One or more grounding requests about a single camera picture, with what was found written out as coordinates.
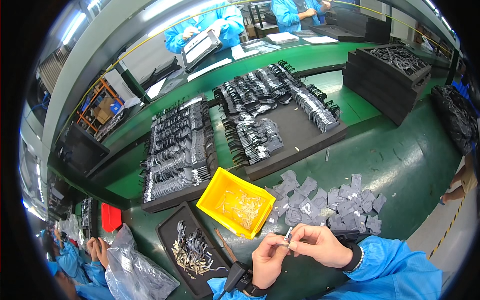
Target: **plastic bag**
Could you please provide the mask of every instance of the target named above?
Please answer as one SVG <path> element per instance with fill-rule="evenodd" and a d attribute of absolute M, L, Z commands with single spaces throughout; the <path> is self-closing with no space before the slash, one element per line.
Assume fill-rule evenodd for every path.
<path fill-rule="evenodd" d="M 467 155 L 478 137 L 475 110 L 451 85 L 433 87 L 432 98 L 445 130 L 462 155 Z"/>
<path fill-rule="evenodd" d="M 117 300 L 163 300 L 180 283 L 136 250 L 130 228 L 124 223 L 108 249 L 105 279 Z"/>

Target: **bracelet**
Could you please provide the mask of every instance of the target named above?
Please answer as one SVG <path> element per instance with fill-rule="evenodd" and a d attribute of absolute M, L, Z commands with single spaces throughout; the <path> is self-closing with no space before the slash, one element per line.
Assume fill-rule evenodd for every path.
<path fill-rule="evenodd" d="M 360 257 L 359 263 L 353 268 L 353 270 L 351 270 L 351 271 L 344 271 L 345 273 L 352 273 L 352 272 L 354 272 L 355 270 L 358 269 L 358 267 L 360 267 L 361 262 L 363 262 L 363 257 L 364 257 L 364 255 L 365 255 L 365 253 L 363 252 L 363 248 L 362 248 L 362 247 L 359 246 L 359 248 L 360 248 L 360 250 L 361 250 L 361 257 Z"/>

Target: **workbench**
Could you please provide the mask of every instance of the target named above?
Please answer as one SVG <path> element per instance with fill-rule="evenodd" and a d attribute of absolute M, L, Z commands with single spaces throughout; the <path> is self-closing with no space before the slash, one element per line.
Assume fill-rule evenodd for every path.
<path fill-rule="evenodd" d="M 280 59 L 288 61 L 296 71 L 345 63 L 348 51 L 369 45 L 371 44 L 347 42 L 311 45 L 301 40 L 288 47 L 282 45 L 282 49 L 277 51 L 234 60 L 191 82 L 183 82 L 169 94 L 155 99 L 156 101 L 133 114 L 125 124 L 113 132 L 105 140 L 104 145 L 111 151 L 118 151 L 131 145 L 149 131 L 151 117 L 160 110 L 176 103 L 178 99 L 184 97 L 190 99 L 199 93 L 205 93 L 208 99 L 212 99 L 212 88 L 256 68 Z M 210 57 L 204 65 L 210 65 L 228 56 L 231 58 L 229 49 L 221 51 Z M 307 77 L 305 84 L 315 84 L 328 95 L 328 100 L 332 99 L 340 105 L 343 111 L 341 119 L 349 126 L 347 136 L 345 140 L 330 147 L 328 162 L 325 162 L 324 149 L 284 170 L 261 178 L 254 184 L 272 187 L 281 181 L 282 172 L 291 169 L 297 173 L 300 183 L 310 176 L 318 181 L 319 187 L 329 190 L 343 183 L 350 183 L 351 174 L 361 173 L 364 189 L 371 189 L 374 194 L 382 192 L 387 197 L 387 202 L 379 214 L 383 220 L 380 236 L 406 240 L 435 208 L 439 197 L 448 188 L 461 159 L 461 154 L 442 129 L 427 97 L 433 86 L 444 84 L 445 78 L 446 74 L 432 77 L 421 97 L 422 100 L 417 103 L 402 125 L 397 127 L 363 98 L 343 87 L 341 71 Z M 215 131 L 219 165 L 223 168 L 231 167 L 233 164 L 223 135 L 218 107 L 211 108 L 210 115 Z M 139 162 L 145 157 L 144 145 L 139 143 L 124 151 L 122 156 L 99 172 L 94 179 L 96 184 L 130 199 L 132 207 L 122 212 L 122 220 L 130 226 L 138 250 L 175 275 L 173 265 L 168 261 L 155 232 L 158 223 L 174 209 L 155 214 L 148 214 L 140 209 L 142 187 L 138 182 Z M 242 169 L 231 172 L 247 179 Z M 255 239 L 239 238 L 196 209 L 195 203 L 196 201 L 191 202 L 191 207 L 210 235 L 215 238 L 216 243 L 222 247 L 214 228 L 220 230 L 237 258 L 250 265 L 252 251 L 268 232 L 285 234 L 288 229 L 283 216 L 276 225 L 265 224 Z M 291 255 L 285 258 L 282 273 L 269 298 L 301 299 L 322 292 L 327 287 L 334 288 L 347 279 L 341 272 L 323 267 L 310 257 L 294 258 Z M 191 299 L 191 296 L 183 286 L 180 286 L 169 299 Z"/>

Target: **worker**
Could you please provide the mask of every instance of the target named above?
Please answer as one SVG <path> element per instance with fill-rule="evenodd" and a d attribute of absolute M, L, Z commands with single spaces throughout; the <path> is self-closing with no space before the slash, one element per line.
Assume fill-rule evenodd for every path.
<path fill-rule="evenodd" d="M 327 267 L 343 271 L 350 280 L 325 294 L 309 299 L 438 299 L 442 289 L 442 271 L 431 264 L 424 252 L 412 252 L 405 242 L 369 236 L 357 244 L 341 244 L 325 226 L 298 224 L 287 244 L 283 236 L 269 233 L 252 253 L 252 284 L 269 288 L 282 271 L 289 251 L 307 255 Z M 226 278 L 208 281 L 217 300 Z M 234 290 L 225 299 L 247 299 L 246 291 Z"/>
<path fill-rule="evenodd" d="M 230 3 L 226 1 L 222 1 L 213 6 L 201 9 L 199 12 L 205 12 L 229 4 Z M 203 30 L 213 30 L 214 34 L 222 42 L 223 46 L 219 50 L 221 51 L 240 44 L 239 34 L 244 30 L 243 17 L 235 5 L 195 16 L 167 29 L 165 31 L 165 46 L 168 51 L 180 54 L 181 49 L 188 41 Z"/>
<path fill-rule="evenodd" d="M 323 15 L 331 8 L 329 1 L 316 0 L 272 0 L 272 11 L 275 14 L 280 32 L 293 32 L 320 25 L 318 15 Z"/>
<path fill-rule="evenodd" d="M 55 229 L 54 234 L 57 242 L 53 240 L 48 231 L 43 233 L 42 238 L 43 247 L 52 261 L 56 262 L 76 282 L 80 284 L 90 283 L 84 269 L 85 261 L 80 257 L 78 248 L 69 241 L 63 241 L 58 229 Z"/>
<path fill-rule="evenodd" d="M 459 187 L 455 188 L 451 192 L 446 192 L 440 197 L 441 205 L 445 205 L 451 200 L 462 199 L 469 191 L 473 190 L 477 186 L 477 176 L 475 175 L 473 156 L 471 152 L 465 155 L 465 164 L 453 176 L 449 188 L 451 189 L 458 181 L 461 183 Z"/>
<path fill-rule="evenodd" d="M 87 248 L 92 256 L 92 262 L 89 264 L 92 270 L 92 282 L 85 285 L 74 282 L 62 272 L 62 269 L 55 262 L 47 262 L 50 273 L 70 300 L 114 300 L 115 298 L 110 293 L 105 280 L 105 270 L 97 255 L 98 241 L 95 238 L 91 238 L 87 243 Z"/>

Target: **white paper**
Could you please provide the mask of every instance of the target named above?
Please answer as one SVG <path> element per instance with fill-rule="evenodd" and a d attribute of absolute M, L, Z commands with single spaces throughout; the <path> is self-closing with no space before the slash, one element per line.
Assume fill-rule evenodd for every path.
<path fill-rule="evenodd" d="M 125 256 L 121 256 L 121 267 L 130 273 L 133 273 L 132 261 Z"/>
<path fill-rule="evenodd" d="M 233 47 L 231 47 L 231 49 L 232 49 L 232 56 L 233 56 L 234 60 L 238 60 L 238 59 L 241 59 L 243 57 L 247 57 L 247 56 L 258 53 L 257 50 L 251 50 L 251 51 L 248 51 L 248 52 L 244 52 L 243 48 L 240 45 L 233 46 Z"/>
<path fill-rule="evenodd" d="M 206 67 L 205 69 L 201 69 L 198 72 L 195 72 L 193 74 L 188 75 L 187 81 L 191 81 L 191 80 L 197 78 L 198 76 L 201 76 L 201 75 L 207 73 L 208 71 L 211 71 L 215 68 L 221 67 L 221 66 L 226 65 L 226 64 L 231 63 L 231 62 L 232 62 L 231 59 L 224 59 L 224 60 L 221 60 L 219 62 L 216 62 L 213 65 L 210 65 L 210 66 Z"/>
<path fill-rule="evenodd" d="M 291 34 L 290 32 L 281 32 L 267 35 L 269 39 L 274 42 L 281 42 L 290 39 L 298 39 L 298 36 Z"/>
<path fill-rule="evenodd" d="M 338 42 L 338 40 L 331 38 L 329 36 L 312 36 L 312 37 L 302 37 L 302 38 L 312 44 L 325 44 L 325 43 Z"/>
<path fill-rule="evenodd" d="M 147 95 L 150 97 L 150 99 L 158 95 L 158 92 L 160 92 L 160 90 L 162 89 L 165 80 L 166 78 L 160 80 L 148 89 Z"/>

